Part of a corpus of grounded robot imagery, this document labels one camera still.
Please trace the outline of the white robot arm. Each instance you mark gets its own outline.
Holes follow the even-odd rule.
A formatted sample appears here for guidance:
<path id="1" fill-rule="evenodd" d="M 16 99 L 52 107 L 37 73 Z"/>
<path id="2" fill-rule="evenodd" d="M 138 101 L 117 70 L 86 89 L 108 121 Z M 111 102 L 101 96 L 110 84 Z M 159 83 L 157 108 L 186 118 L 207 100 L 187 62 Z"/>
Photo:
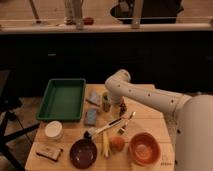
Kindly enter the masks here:
<path id="1" fill-rule="evenodd" d="M 174 171 L 213 171 L 213 95 L 138 87 L 120 69 L 105 81 L 112 105 L 130 98 L 177 119 Z"/>

